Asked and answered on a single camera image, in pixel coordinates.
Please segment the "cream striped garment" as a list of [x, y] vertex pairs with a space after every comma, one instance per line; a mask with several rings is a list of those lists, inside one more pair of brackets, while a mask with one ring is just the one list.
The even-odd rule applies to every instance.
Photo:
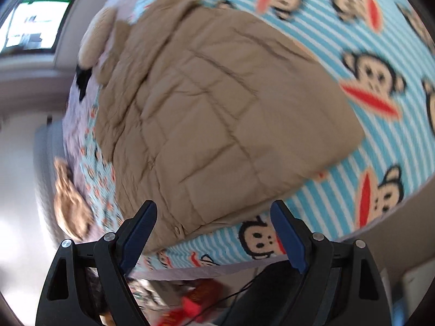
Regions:
[[83, 242], [94, 223], [94, 215], [86, 200], [72, 182], [72, 172], [63, 158], [55, 157], [55, 219], [67, 236]]

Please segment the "dark framed window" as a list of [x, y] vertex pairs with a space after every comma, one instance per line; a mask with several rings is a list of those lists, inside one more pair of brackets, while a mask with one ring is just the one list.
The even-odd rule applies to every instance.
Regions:
[[1, 54], [53, 53], [74, 0], [18, 0], [1, 18]]

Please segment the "black folded cloth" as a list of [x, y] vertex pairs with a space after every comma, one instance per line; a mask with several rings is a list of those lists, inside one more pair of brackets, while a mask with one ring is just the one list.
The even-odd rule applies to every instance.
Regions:
[[76, 85], [79, 90], [79, 102], [86, 96], [88, 81], [92, 75], [92, 68], [83, 69], [79, 65], [76, 67]]

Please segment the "grey quilted headboard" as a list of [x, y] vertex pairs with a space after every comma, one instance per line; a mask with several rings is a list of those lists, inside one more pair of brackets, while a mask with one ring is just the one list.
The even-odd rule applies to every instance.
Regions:
[[44, 124], [35, 131], [33, 164], [35, 173], [35, 197], [38, 215], [55, 246], [66, 235], [59, 228], [55, 218], [54, 197], [57, 174], [55, 158], [65, 158], [63, 125], [61, 120]]

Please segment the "round cream cushion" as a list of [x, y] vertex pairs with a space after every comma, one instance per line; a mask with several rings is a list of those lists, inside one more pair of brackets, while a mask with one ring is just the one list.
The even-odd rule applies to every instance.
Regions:
[[81, 69], [87, 70], [97, 64], [110, 37], [116, 14], [115, 7], [104, 7], [91, 20], [77, 55], [77, 64]]

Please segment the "tan quilted puffer jacket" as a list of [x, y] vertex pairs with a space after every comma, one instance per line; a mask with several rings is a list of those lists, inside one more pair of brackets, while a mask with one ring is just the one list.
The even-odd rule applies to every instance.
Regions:
[[266, 211], [364, 138], [299, 42], [201, 0], [155, 0], [119, 25], [98, 80], [94, 133], [122, 215], [158, 208], [149, 252]]

